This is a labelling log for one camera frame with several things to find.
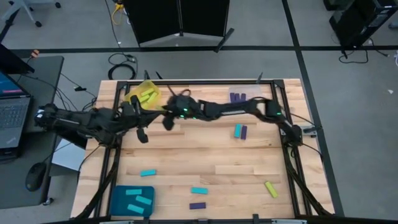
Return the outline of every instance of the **table frame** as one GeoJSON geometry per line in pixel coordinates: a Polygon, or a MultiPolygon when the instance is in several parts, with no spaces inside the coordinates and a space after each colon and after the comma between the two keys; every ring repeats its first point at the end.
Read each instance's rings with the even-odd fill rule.
{"type": "MultiPolygon", "coordinates": [[[[114,97],[113,109],[116,110],[118,108],[120,102],[120,95],[124,90],[124,94],[128,94],[129,90],[132,86],[140,84],[141,81],[131,80],[131,81],[118,81],[116,85],[116,92],[114,97]]],[[[290,123],[292,122],[292,117],[290,114],[289,102],[287,99],[287,94],[285,90],[285,85],[283,80],[154,80],[156,85],[270,85],[272,99],[276,100],[279,103],[279,99],[277,96],[277,90],[280,90],[280,95],[282,97],[282,105],[285,108],[285,117],[290,123]]],[[[296,218],[302,217],[303,215],[300,213],[299,203],[297,199],[297,192],[295,189],[295,183],[299,186],[299,189],[302,191],[302,197],[305,207],[305,215],[308,217],[312,216],[312,208],[311,205],[314,206],[317,201],[315,197],[311,194],[311,192],[307,189],[305,185],[305,178],[302,169],[302,163],[300,160],[300,154],[297,147],[292,147],[292,150],[295,153],[295,166],[296,169],[292,166],[292,161],[290,160],[288,146],[284,144],[285,137],[280,134],[280,140],[282,142],[282,150],[284,155],[285,167],[287,169],[287,179],[290,190],[290,197],[292,200],[292,207],[294,211],[294,215],[296,218]]],[[[83,216],[79,215],[77,218],[88,218],[88,214],[91,213],[92,207],[95,206],[94,210],[94,218],[100,217],[100,211],[102,205],[102,196],[105,189],[110,185],[109,197],[106,208],[106,217],[110,217],[110,203],[112,197],[112,191],[116,186],[116,179],[119,167],[119,160],[121,155],[121,143],[122,137],[118,139],[118,146],[115,148],[116,152],[114,155],[114,161],[111,167],[111,170],[108,172],[109,158],[111,157],[111,151],[113,150],[110,147],[107,147],[105,150],[103,166],[101,170],[100,180],[99,180],[99,189],[89,205],[84,209],[83,216]]],[[[268,222],[270,219],[259,219],[258,214],[253,214],[253,219],[235,219],[235,220],[212,220],[212,223],[256,223],[256,222],[268,222]]],[[[145,218],[144,220],[135,220],[134,223],[148,223],[149,219],[145,218]]],[[[187,223],[187,222],[200,222],[200,220],[151,220],[151,223],[187,223]]]]}

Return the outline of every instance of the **yellow cable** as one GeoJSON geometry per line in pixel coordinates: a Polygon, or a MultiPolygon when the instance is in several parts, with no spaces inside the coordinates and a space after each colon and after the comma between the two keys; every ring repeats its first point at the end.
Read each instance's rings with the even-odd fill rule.
{"type": "Polygon", "coordinates": [[[123,10],[123,8],[124,8],[124,6],[122,5],[122,4],[115,4],[116,5],[116,7],[115,7],[115,9],[114,9],[114,11],[113,11],[113,13],[112,13],[112,22],[113,22],[113,24],[115,24],[115,25],[120,25],[120,23],[122,23],[122,16],[123,16],[123,13],[121,12],[121,10],[123,10]],[[116,12],[120,12],[120,20],[119,20],[119,23],[117,23],[115,20],[114,20],[114,15],[115,15],[115,13],[116,12]]]}

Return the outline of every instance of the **computer mouse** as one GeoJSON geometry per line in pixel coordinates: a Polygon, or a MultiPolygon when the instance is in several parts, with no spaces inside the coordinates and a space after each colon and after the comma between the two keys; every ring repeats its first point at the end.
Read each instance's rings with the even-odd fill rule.
{"type": "Polygon", "coordinates": [[[28,191],[35,191],[43,183],[46,165],[44,162],[34,164],[26,175],[25,186],[28,191]]]}

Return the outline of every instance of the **purple block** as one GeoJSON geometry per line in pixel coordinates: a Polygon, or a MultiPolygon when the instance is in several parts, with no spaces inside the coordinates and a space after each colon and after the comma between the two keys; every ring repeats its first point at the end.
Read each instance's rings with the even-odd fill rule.
{"type": "Polygon", "coordinates": [[[248,132],[248,127],[246,125],[242,126],[241,139],[246,140],[247,132],[248,132]]]}
{"type": "Polygon", "coordinates": [[[202,208],[206,208],[206,202],[189,204],[189,209],[202,209],[202,208]]]}
{"type": "Polygon", "coordinates": [[[239,93],[235,93],[235,102],[240,102],[241,101],[241,97],[239,93]]]}
{"type": "Polygon", "coordinates": [[[229,98],[231,100],[231,103],[234,103],[235,102],[235,93],[230,93],[229,98]]]}
{"type": "Polygon", "coordinates": [[[245,93],[241,94],[241,101],[242,102],[246,101],[246,94],[245,93]]]}

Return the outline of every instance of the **black partition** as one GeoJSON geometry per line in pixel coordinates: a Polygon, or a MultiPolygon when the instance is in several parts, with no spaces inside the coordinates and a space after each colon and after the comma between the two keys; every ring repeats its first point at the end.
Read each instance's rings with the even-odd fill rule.
{"type": "Polygon", "coordinates": [[[229,0],[181,0],[183,31],[223,37],[229,0]]]}
{"type": "Polygon", "coordinates": [[[180,32],[176,0],[124,0],[138,44],[180,32]]]}
{"type": "Polygon", "coordinates": [[[184,32],[225,37],[229,0],[123,0],[138,45],[184,32]]]}

